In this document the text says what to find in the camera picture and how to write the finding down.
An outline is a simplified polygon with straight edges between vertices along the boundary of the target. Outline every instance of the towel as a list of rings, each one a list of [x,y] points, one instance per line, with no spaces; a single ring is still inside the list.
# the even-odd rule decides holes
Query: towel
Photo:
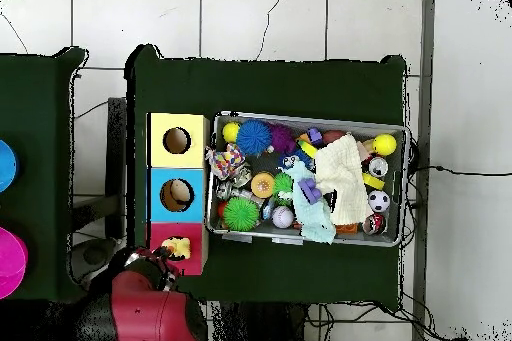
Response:
[[[332,243],[336,228],[330,221],[329,205],[323,197],[315,204],[309,204],[299,187],[299,182],[304,178],[313,178],[313,173],[306,169],[306,165],[301,160],[296,160],[292,167],[283,169],[283,172],[293,179],[293,208],[297,221],[302,225],[301,235],[320,243]]]
[[[318,150],[315,165],[316,187],[321,193],[336,190],[331,212],[334,225],[364,222],[373,213],[363,183],[359,150],[352,135],[344,135]]]

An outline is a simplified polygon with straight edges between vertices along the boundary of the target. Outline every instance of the green spiky ball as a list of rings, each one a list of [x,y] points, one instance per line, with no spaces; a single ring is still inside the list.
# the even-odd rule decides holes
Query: green spiky ball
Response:
[[[282,199],[278,196],[280,191],[285,193],[291,193],[293,188],[293,179],[290,175],[281,172],[278,173],[274,178],[274,199],[279,206],[289,206],[292,204],[292,200]]]
[[[258,205],[242,197],[233,197],[224,208],[224,222],[232,231],[250,231],[258,222]]]

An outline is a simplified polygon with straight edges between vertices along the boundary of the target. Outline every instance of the white cloth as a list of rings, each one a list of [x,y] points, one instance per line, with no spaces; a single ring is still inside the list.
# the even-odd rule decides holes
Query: white cloth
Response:
[[[316,187],[322,194],[336,190],[331,212],[334,225],[364,222],[371,215],[363,183],[361,158],[354,137],[346,134],[321,148],[315,155]]]

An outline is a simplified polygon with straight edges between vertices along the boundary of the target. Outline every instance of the blue cup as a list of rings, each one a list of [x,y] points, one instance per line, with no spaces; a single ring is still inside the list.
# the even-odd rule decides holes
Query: blue cup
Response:
[[[0,193],[12,184],[16,177],[18,163],[11,147],[0,140]]]

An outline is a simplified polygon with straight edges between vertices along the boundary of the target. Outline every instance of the gray plastic bin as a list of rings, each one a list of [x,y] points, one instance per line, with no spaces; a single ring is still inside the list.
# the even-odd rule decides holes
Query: gray plastic bin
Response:
[[[365,141],[374,138],[378,134],[391,134],[397,141],[397,149],[386,157],[389,170],[384,177],[385,191],[391,198],[391,205],[384,213],[387,221],[386,230],[380,235],[367,235],[362,229],[357,234],[336,235],[334,243],[358,244],[366,246],[391,247],[402,239],[403,222],[406,211],[405,199],[407,191],[407,166],[410,146],[410,131],[408,128],[398,125],[381,125],[375,123],[347,122],[324,119],[308,119],[288,116],[274,116],[254,113],[236,113],[222,111],[213,121],[212,147],[217,151],[224,151],[226,143],[222,136],[222,128],[228,122],[244,122],[248,119],[259,119],[269,123],[279,123],[290,127],[296,137],[306,132],[310,127],[316,127],[320,132],[340,129],[351,132],[356,140]],[[249,156],[247,161],[251,164],[253,174],[260,171],[268,171],[276,175],[279,153],[265,154],[259,158]],[[300,235],[300,230],[294,228],[276,228],[271,220],[263,221],[259,226],[248,232],[229,231],[222,229],[220,218],[217,214],[218,200],[215,195],[219,179],[210,171],[208,183],[208,206],[206,225],[215,234],[221,234],[225,238],[238,238],[242,241],[250,241],[251,237],[271,237],[273,239],[286,240],[286,242],[301,243],[308,240]]]

